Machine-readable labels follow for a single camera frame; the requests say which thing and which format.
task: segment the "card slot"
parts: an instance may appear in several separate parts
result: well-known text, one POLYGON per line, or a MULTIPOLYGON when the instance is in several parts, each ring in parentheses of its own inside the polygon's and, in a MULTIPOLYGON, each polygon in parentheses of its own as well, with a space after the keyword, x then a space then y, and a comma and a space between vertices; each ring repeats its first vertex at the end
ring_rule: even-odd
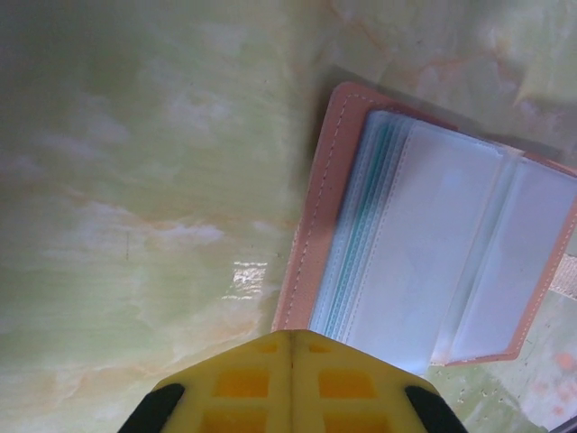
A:
POLYGON ((463 320, 467 301, 474 293, 480 268, 485 260, 485 253, 499 222, 500 211, 509 197, 511 183, 518 162, 519 155, 516 152, 506 154, 503 159, 494 190, 490 194, 489 204, 486 206, 484 215, 476 230, 472 249, 463 269, 463 275, 457 285, 457 290, 439 331, 435 351, 431 359, 432 364, 447 364, 451 361, 451 346, 463 320))
POLYGON ((367 167, 372 161, 377 148, 374 143, 380 134, 387 134, 390 126, 385 124, 390 117, 387 112, 374 112, 367 116, 364 133, 358 147, 349 178, 349 186, 343 197, 343 204, 334 230, 334 239, 331 251, 325 266, 325 275, 318 291, 318 297, 311 316, 309 327, 316 332, 325 330, 326 321, 330 315, 330 308, 336 293, 336 279, 346 254, 346 245, 350 242, 354 215, 357 212, 361 199, 362 186, 368 175, 367 167))
POLYGON ((335 311, 335 309, 337 309, 338 307, 336 307, 335 305, 340 304, 341 299, 343 297, 346 297, 346 294, 343 292, 348 291, 348 287, 343 286, 343 279, 346 278, 345 275, 349 271, 351 263, 354 260, 354 256, 356 254, 356 236, 358 235, 358 225, 357 225, 358 216, 362 211, 363 201, 366 199, 367 190, 371 188, 373 172, 378 169, 378 167, 381 165, 381 161, 383 161, 383 156, 388 153, 389 147, 386 143, 390 143, 390 138, 393 136, 395 131, 394 124, 383 124, 381 125, 381 127, 383 127, 384 130, 386 130, 386 133, 381 135, 377 140, 375 140, 372 143, 373 147, 376 149, 376 152, 374 154, 371 166, 369 167, 369 169, 367 169, 366 178, 365 182, 362 185, 362 189, 359 191, 360 192, 359 206, 355 209, 356 212, 353 215, 351 215, 351 221, 350 221, 351 232, 349 234, 349 242, 346 245, 346 248, 344 249, 343 264, 342 266, 340 266, 338 270, 338 277, 334 282, 334 297, 331 302, 330 313, 325 327, 325 332, 328 336, 330 336, 332 333, 334 322, 337 319, 340 319, 340 317, 338 316, 338 312, 335 311))
POLYGON ((356 243, 356 256, 348 263, 349 269, 345 271, 346 278, 340 282, 342 292, 347 291, 347 296, 339 299, 335 308, 334 317, 339 317, 340 320, 337 329, 332 330, 333 338, 341 338, 346 329, 353 307, 352 300, 355 299, 359 288, 364 265, 371 249, 380 215, 389 196, 400 154, 414 123, 413 119, 408 118, 398 120, 398 127, 390 139, 390 145, 387 146, 385 161, 381 169, 373 174, 371 188, 360 208, 356 221, 357 232, 353 236, 356 243))
POLYGON ((518 350, 513 336, 576 195, 576 178, 520 160, 453 341, 452 362, 518 350))

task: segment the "card holder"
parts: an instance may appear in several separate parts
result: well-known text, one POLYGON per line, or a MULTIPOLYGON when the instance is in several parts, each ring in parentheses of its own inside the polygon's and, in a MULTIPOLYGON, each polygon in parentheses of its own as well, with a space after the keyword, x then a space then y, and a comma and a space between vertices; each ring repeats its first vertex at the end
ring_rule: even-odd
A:
POLYGON ((341 85, 273 329, 416 373, 515 357, 577 215, 574 173, 534 159, 341 85))

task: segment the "yellow plastic object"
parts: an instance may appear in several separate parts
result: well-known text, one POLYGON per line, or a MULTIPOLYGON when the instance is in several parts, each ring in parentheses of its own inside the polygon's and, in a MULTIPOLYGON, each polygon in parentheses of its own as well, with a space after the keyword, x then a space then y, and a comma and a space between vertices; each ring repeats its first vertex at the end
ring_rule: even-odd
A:
POLYGON ((145 398, 121 432, 427 433, 411 387, 444 404, 429 382, 376 358, 310 331, 278 331, 161 381, 147 398, 164 403, 145 407, 145 398), (176 400, 159 409, 169 398, 155 392, 170 387, 176 400), (155 410, 166 411, 147 430, 139 418, 155 410))

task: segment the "pink card holder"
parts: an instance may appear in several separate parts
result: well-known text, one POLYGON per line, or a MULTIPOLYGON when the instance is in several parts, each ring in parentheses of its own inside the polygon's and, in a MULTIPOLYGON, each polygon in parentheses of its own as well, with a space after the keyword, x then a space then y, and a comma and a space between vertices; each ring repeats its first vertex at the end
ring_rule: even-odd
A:
POLYGON ((572 170, 342 84, 273 329, 309 328, 416 373, 513 359, 576 196, 572 170))

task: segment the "white stitching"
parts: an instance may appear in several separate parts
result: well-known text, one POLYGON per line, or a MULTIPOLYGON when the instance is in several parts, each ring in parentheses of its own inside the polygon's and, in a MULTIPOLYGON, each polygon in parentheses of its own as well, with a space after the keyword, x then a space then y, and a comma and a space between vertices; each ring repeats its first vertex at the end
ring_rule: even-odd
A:
POLYGON ((301 269, 303 267, 303 264, 305 263, 305 258, 307 257, 308 241, 309 241, 310 236, 313 232, 313 228, 315 227, 316 212, 318 211, 318 207, 319 207, 320 202, 321 202, 321 197, 323 196, 323 190, 325 188, 325 182, 326 182, 326 176, 328 174, 328 168, 331 165, 331 159, 333 158, 333 151, 334 151, 334 146, 336 145, 336 138, 337 138, 339 131, 341 129, 341 122, 343 121, 343 116, 344 116, 344 111, 345 111, 346 105, 349 102, 349 99, 351 97, 357 97, 359 99, 362 99, 363 101, 368 101, 368 102, 371 102, 373 104, 377 104, 377 101, 370 99, 370 98, 367 98, 367 97, 364 97, 364 96, 359 95, 357 93, 351 93, 351 94, 347 95, 346 99, 343 102, 341 114, 339 115, 339 120, 336 123, 336 129, 334 131, 333 142, 331 143, 331 149, 328 153, 328 158, 327 158, 326 165, 325 165, 325 171, 323 172, 323 180, 321 181, 321 185, 320 185, 320 188, 318 191, 318 196, 316 197, 315 210, 313 211, 313 218, 310 222, 310 227, 308 228, 307 239, 305 240, 305 246, 303 247, 303 252, 300 255, 300 262, 298 263, 298 268, 297 268, 297 278, 295 280, 295 285, 293 286, 292 291, 290 293, 290 299, 288 302, 288 309, 287 309, 287 316, 285 318, 285 323, 283 325, 283 328, 286 328, 287 324, 289 323, 290 312, 291 312, 293 304, 295 302, 295 294, 297 293, 298 284, 300 283, 300 272, 301 272, 301 269))

